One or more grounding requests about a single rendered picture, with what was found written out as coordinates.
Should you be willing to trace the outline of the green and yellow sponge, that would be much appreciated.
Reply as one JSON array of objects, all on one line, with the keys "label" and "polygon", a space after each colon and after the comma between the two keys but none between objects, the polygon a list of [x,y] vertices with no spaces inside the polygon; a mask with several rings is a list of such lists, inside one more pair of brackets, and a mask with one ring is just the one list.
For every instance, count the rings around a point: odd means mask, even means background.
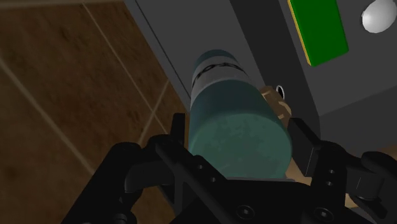
[{"label": "green and yellow sponge", "polygon": [[288,6],[308,65],[349,51],[337,0],[288,0]]}]

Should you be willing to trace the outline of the white round object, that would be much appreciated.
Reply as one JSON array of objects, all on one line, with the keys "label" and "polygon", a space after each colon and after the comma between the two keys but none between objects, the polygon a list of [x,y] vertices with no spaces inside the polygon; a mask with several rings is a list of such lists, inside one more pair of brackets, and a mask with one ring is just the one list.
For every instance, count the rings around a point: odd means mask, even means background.
[{"label": "white round object", "polygon": [[394,0],[374,0],[361,14],[361,22],[369,33],[380,33],[392,26],[397,18]]}]

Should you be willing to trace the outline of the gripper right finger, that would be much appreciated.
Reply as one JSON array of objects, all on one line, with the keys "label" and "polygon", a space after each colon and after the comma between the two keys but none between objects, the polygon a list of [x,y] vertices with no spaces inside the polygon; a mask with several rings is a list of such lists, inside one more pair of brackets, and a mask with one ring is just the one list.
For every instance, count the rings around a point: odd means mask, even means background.
[{"label": "gripper right finger", "polygon": [[355,157],[337,143],[323,141],[300,118],[288,132],[292,157],[310,183],[306,220],[359,220],[345,206],[351,200],[374,220],[397,220],[397,160],[379,151]]}]

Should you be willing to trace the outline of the teal bottle with grey label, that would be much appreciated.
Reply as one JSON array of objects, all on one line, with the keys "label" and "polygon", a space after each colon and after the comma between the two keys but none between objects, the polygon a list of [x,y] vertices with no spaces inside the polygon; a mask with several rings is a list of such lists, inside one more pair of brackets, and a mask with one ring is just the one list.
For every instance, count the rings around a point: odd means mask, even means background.
[{"label": "teal bottle with grey label", "polygon": [[209,50],[195,64],[188,150],[228,179],[286,176],[292,154],[288,131],[224,50]]}]

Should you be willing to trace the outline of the tan lumpy figure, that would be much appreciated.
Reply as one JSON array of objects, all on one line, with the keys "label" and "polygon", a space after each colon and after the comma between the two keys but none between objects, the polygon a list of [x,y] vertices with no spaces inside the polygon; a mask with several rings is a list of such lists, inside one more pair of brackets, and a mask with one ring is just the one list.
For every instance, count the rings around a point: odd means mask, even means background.
[{"label": "tan lumpy figure", "polygon": [[260,93],[263,98],[267,101],[273,112],[276,114],[278,119],[287,128],[289,119],[291,118],[291,108],[286,104],[284,99],[270,86],[265,86],[260,89]]}]

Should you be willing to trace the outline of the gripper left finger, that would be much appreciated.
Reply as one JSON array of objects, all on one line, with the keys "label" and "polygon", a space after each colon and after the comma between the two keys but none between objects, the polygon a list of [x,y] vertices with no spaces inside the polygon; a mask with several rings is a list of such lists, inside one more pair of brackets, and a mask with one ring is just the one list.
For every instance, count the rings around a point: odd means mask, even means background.
[{"label": "gripper left finger", "polygon": [[222,175],[184,148],[184,124],[185,114],[176,113],[170,134],[151,137],[144,148],[112,146],[61,224],[138,224],[131,209],[152,186],[162,189],[176,214],[169,224],[230,224],[209,191]]}]

